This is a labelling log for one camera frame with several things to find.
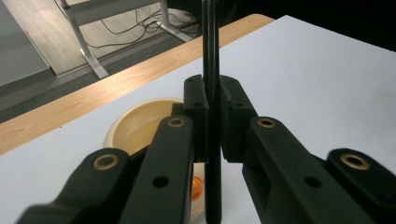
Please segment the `beige bowl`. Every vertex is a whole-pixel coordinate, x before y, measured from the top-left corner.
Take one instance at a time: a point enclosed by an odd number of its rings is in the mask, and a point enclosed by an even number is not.
[[[160,121],[171,115],[172,104],[182,103],[175,98],[160,98],[147,101],[128,110],[111,125],[107,132],[104,147],[115,147],[126,151],[129,155],[148,146]],[[194,177],[205,183],[205,166],[194,164]],[[191,218],[195,218],[205,210],[203,188],[200,197],[191,203]]]

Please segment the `wooden table edge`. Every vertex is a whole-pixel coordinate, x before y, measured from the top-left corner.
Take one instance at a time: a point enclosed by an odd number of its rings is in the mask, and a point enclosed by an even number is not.
[[[252,14],[221,27],[219,45],[225,46],[272,21],[273,19],[266,16]],[[117,100],[202,55],[202,38],[198,37],[79,91],[0,123],[0,155]]]

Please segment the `black metal rod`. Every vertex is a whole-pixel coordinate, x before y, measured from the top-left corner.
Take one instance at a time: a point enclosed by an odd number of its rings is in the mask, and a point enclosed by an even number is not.
[[[221,155],[219,146],[219,20],[216,0],[203,1],[204,83],[208,114],[208,160],[205,166],[206,223],[221,222]]]

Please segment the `white tabletop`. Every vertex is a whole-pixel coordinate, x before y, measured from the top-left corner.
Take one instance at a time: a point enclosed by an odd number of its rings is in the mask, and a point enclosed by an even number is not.
[[[395,52],[291,17],[220,50],[220,72],[237,78],[259,115],[281,120],[312,154],[325,159],[330,150],[349,147],[394,174],[395,71]],[[181,98],[184,79],[201,73],[196,60],[1,156],[0,223],[53,201],[122,113],[154,98]],[[241,165],[222,168],[223,223],[260,223]]]

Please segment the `cable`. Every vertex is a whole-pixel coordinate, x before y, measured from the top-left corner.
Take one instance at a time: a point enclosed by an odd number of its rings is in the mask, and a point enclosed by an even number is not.
[[[138,37],[136,40],[134,40],[134,41],[126,42],[126,43],[117,43],[117,44],[106,44],[106,45],[101,45],[101,46],[94,46],[94,45],[89,44],[88,42],[86,42],[86,44],[87,44],[88,46],[90,46],[91,48],[99,49],[99,48],[104,48],[104,47],[124,46],[124,45],[130,45],[130,44],[136,43],[137,41],[139,41],[140,39],[142,39],[143,36],[144,36],[145,34],[152,34],[152,33],[157,32],[158,29],[160,29],[161,25],[160,25],[160,24],[157,24],[156,21],[157,21],[158,19],[155,18],[156,16],[161,16],[161,15],[162,15],[161,13],[158,13],[158,12],[160,12],[160,11],[161,11],[161,10],[159,9],[159,10],[157,10],[157,11],[155,11],[154,13],[151,14],[151,13],[150,13],[150,12],[151,12],[151,7],[148,6],[148,17],[146,17],[145,19],[141,20],[139,8],[136,9],[136,10],[134,11],[134,13],[135,13],[135,19],[136,19],[136,25],[134,25],[134,26],[132,26],[131,28],[128,28],[128,29],[126,29],[126,30],[124,30],[124,31],[121,31],[121,32],[114,32],[114,31],[112,31],[112,30],[105,24],[105,22],[101,20],[101,23],[102,23],[102,24],[107,28],[107,30],[108,30],[111,34],[113,34],[113,35],[120,35],[120,34],[126,33],[126,32],[128,32],[128,31],[134,29],[134,28],[137,27],[137,26],[142,26],[142,27],[144,28],[143,34],[142,34],[141,36],[139,36],[139,37]],[[175,19],[178,20],[179,22],[183,23],[183,24],[180,24],[180,25],[170,24],[170,25],[171,25],[172,27],[174,27],[175,29],[178,29],[180,32],[183,32],[183,33],[185,33],[185,34],[196,34],[196,36],[201,35],[201,33],[202,33],[202,26],[201,26],[201,23],[198,22],[196,19],[194,19],[194,20],[192,20],[192,21],[181,21],[175,14],[172,14],[172,13],[169,13],[169,14],[172,15],[173,17],[175,17]],[[145,22],[147,22],[148,19],[150,19],[150,18],[154,19],[155,21],[151,21],[149,24],[145,24]],[[188,27],[190,27],[190,26],[192,26],[192,25],[195,25],[195,24],[198,24],[198,28],[197,28],[197,31],[196,31],[196,32],[186,32],[186,31],[183,31],[183,29],[186,29],[186,28],[188,28]]]

